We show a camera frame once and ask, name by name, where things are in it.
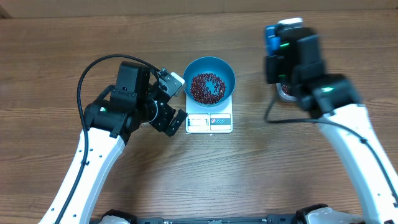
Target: bowl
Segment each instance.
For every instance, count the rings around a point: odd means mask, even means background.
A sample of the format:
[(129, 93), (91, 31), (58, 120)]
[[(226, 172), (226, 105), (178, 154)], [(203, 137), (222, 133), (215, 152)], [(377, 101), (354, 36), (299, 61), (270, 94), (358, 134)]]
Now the bowl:
[[(202, 73), (213, 73), (217, 77), (221, 78), (222, 81), (225, 83), (226, 88), (225, 88), (224, 97), (222, 97), (222, 99), (220, 99), (219, 102), (212, 105), (206, 105), (197, 102), (193, 98), (190, 91), (192, 80), (195, 76)], [(232, 92), (234, 91), (236, 86), (236, 78), (234, 70), (224, 60), (216, 57), (202, 57), (194, 60), (185, 69), (183, 79), (187, 83), (187, 86), (185, 87), (185, 93), (187, 94), (187, 97), (193, 100), (196, 104), (204, 107), (212, 107), (222, 104), (226, 99), (228, 99), (229, 96), (232, 95)]]

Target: wooden table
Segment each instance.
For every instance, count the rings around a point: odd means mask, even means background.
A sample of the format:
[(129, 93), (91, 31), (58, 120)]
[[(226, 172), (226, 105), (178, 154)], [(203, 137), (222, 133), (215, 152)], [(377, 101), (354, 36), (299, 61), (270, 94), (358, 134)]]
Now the wooden table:
[[(361, 213), (338, 156), (311, 124), (263, 122), (274, 92), (264, 79), (264, 26), (302, 16), (316, 28), (330, 72), (364, 96), (379, 140), (398, 167), (397, 11), (322, 11), (0, 21), (0, 223), (37, 223), (72, 161), (81, 131), (76, 86), (100, 56), (124, 53), (182, 75), (198, 57), (236, 72), (234, 131), (168, 138), (136, 131), (115, 163), (93, 217), (243, 217), (315, 203)], [(92, 69), (83, 105), (115, 83), (120, 60)], [(185, 96), (171, 105), (185, 107)], [(273, 118), (306, 116), (279, 103)]]

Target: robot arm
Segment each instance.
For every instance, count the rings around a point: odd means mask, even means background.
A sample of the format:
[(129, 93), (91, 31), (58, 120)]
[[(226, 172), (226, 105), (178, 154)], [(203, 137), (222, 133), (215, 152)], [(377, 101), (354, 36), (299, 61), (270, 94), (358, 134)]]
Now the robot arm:
[[(327, 74), (318, 35), (300, 18), (266, 27), (266, 75), (270, 84), (285, 83), (311, 119), (270, 123), (318, 123), (338, 153), (357, 191), (366, 223), (398, 223), (398, 176), (378, 141), (359, 93), (342, 74)], [(357, 223), (324, 206), (298, 216), (304, 223)]]
[[(125, 56), (128, 55), (105, 56), (97, 62), (104, 58)], [(153, 85), (149, 84), (150, 72), (157, 78)], [(80, 134), (75, 157), (60, 190), (40, 223), (89, 223), (105, 179), (130, 135), (142, 123), (149, 123), (168, 136), (177, 132), (187, 114), (179, 110), (174, 117), (176, 110), (167, 102), (171, 97), (178, 96), (184, 88), (184, 79), (174, 72), (169, 73), (164, 68), (156, 72), (147, 65), (122, 62), (116, 85), (107, 87), (85, 109), (89, 150), (78, 185), (73, 189), (84, 161), (84, 131)], [(104, 98), (109, 93), (111, 97), (108, 101)], [(72, 197), (62, 211), (70, 192)]]

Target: wood grain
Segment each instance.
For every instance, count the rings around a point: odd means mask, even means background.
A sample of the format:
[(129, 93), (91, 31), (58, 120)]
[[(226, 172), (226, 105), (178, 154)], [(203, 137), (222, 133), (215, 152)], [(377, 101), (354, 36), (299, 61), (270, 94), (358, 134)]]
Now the wood grain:
[[(93, 60), (130, 54), (180, 75), (206, 55), (236, 72), (234, 131), (168, 138), (143, 125), (115, 163), (93, 217), (111, 208), (140, 217), (243, 217), (314, 203), (361, 213), (337, 155), (311, 124), (268, 125), (263, 28), (302, 16), (316, 28), (330, 72), (362, 93), (379, 140), (398, 167), (397, 11), (268, 12), (0, 21), (0, 223), (37, 223), (72, 161), (81, 126), (75, 91)], [(120, 60), (83, 83), (87, 105), (116, 81)], [(185, 97), (171, 105), (185, 107)], [(273, 118), (306, 116), (279, 103)]]
[(398, 0), (0, 0), (13, 18), (395, 9)]

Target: bowl rim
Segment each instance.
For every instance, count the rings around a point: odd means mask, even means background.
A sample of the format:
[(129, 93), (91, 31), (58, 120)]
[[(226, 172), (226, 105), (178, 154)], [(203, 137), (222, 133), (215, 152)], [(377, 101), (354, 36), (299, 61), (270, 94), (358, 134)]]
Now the bowl rim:
[(187, 93), (187, 88), (188, 88), (188, 86), (184, 88), (184, 92), (185, 92), (185, 94), (186, 94), (191, 100), (193, 100), (193, 101), (194, 101), (196, 104), (198, 104), (198, 105), (206, 106), (206, 107), (218, 106), (218, 105), (222, 104), (224, 101), (226, 101), (230, 96), (232, 96), (232, 94), (234, 93), (235, 88), (236, 88), (236, 75), (235, 75), (235, 71), (233, 70), (233, 68), (232, 68), (226, 61), (224, 61), (224, 60), (221, 59), (221, 58), (214, 57), (214, 56), (204, 56), (204, 57), (197, 58), (197, 59), (195, 59), (194, 61), (192, 61), (192, 62), (185, 68), (184, 74), (182, 75), (182, 78), (184, 78), (185, 73), (186, 73), (186, 71), (187, 71), (187, 69), (188, 69), (189, 66), (191, 66), (191, 65), (192, 65), (194, 62), (196, 62), (197, 60), (202, 60), (202, 59), (204, 59), (204, 58), (218, 59), (218, 60), (224, 62), (224, 63), (231, 69), (232, 74), (233, 74), (233, 77), (234, 77), (234, 80), (235, 80), (235, 82), (234, 82), (234, 87), (233, 87), (233, 89), (232, 89), (232, 91), (231, 91), (231, 94), (229, 94), (229, 96), (226, 97), (224, 100), (221, 100), (221, 101), (219, 101), (219, 102), (217, 102), (217, 103), (215, 103), (215, 104), (213, 104), (213, 105), (206, 105), (206, 104), (197, 102), (195, 99), (193, 99), (193, 97), (192, 97), (190, 94)]

